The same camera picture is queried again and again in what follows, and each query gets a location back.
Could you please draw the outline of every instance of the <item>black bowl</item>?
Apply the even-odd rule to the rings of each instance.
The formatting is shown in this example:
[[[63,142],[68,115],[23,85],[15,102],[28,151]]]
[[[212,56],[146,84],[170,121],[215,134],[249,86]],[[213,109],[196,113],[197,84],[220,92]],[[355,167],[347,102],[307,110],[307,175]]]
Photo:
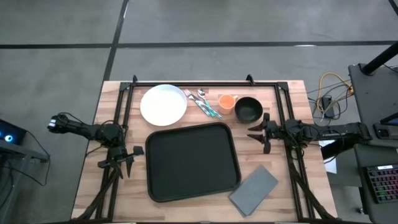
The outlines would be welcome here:
[[[257,121],[262,116],[261,103],[251,97],[241,98],[235,104],[235,114],[242,123]]]

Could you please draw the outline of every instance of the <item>orange cup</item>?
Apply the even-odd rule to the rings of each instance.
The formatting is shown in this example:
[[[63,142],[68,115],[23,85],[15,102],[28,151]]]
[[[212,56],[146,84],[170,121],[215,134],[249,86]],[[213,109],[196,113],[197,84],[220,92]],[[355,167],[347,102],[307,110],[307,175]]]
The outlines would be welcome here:
[[[218,98],[218,104],[220,106],[220,108],[218,108],[218,112],[224,115],[231,114],[232,110],[235,107],[236,99],[238,99],[238,96],[232,96],[232,95],[220,96]]]

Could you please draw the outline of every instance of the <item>white plate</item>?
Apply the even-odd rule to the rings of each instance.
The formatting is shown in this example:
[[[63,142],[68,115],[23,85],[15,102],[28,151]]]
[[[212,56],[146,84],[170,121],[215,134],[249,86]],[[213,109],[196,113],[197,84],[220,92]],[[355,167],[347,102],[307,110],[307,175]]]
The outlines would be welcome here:
[[[158,85],[142,97],[140,111],[149,123],[167,126],[176,123],[187,109],[187,97],[173,85]]]

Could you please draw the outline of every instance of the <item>glowing blue light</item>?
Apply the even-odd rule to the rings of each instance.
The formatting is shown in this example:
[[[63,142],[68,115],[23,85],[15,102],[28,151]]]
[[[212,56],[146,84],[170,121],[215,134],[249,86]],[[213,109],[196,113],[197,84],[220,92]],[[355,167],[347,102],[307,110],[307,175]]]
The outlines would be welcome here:
[[[11,142],[12,139],[13,139],[13,137],[10,136],[10,135],[7,135],[7,136],[4,138],[4,140],[6,140],[6,142]]]

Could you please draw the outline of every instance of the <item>gray napkin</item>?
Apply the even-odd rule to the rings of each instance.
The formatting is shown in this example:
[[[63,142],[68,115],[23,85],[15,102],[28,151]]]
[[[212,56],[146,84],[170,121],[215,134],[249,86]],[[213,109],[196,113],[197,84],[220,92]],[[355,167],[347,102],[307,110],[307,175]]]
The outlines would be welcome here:
[[[246,217],[253,213],[277,184],[278,180],[261,165],[229,195],[229,199],[242,216]]]

